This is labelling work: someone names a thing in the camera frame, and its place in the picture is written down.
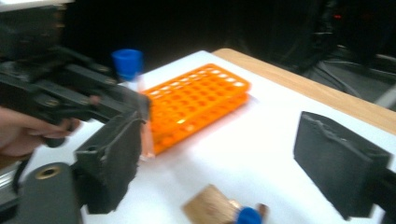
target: blue object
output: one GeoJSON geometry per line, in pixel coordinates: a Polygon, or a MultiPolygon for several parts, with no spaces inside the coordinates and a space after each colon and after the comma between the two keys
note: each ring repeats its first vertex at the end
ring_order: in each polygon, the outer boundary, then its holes
{"type": "Polygon", "coordinates": [[[143,70],[143,53],[136,49],[119,49],[111,54],[117,73],[125,81],[131,81],[143,70]]]}
{"type": "Polygon", "coordinates": [[[244,207],[237,215],[235,224],[262,224],[262,217],[251,207],[244,207]]]}

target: wooden table edge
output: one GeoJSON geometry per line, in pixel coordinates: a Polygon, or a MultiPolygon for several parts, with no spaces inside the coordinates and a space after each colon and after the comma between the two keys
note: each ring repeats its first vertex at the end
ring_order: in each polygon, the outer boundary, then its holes
{"type": "Polygon", "coordinates": [[[256,75],[297,91],[388,133],[396,134],[396,112],[298,76],[233,49],[218,49],[212,53],[256,75]]]}

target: wooden block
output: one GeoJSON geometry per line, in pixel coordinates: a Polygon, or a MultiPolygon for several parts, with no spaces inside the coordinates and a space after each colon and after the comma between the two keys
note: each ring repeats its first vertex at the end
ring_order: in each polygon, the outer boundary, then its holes
{"type": "Polygon", "coordinates": [[[209,185],[188,201],[183,210],[194,224],[234,223],[238,210],[214,185],[209,185]]]}

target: person's arm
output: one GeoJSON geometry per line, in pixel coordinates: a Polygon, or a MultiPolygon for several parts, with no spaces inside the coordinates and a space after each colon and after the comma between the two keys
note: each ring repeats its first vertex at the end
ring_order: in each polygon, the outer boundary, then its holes
{"type": "Polygon", "coordinates": [[[43,144],[43,137],[64,138],[79,125],[77,119],[65,119],[59,126],[0,107],[0,169],[28,158],[43,144]]]}

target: test tube rack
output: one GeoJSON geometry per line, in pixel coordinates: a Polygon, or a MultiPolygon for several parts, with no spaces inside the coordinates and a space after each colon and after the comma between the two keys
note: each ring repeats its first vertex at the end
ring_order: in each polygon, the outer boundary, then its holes
{"type": "Polygon", "coordinates": [[[202,130],[248,100],[250,84],[209,63],[143,91],[151,100],[154,153],[202,130]]]}

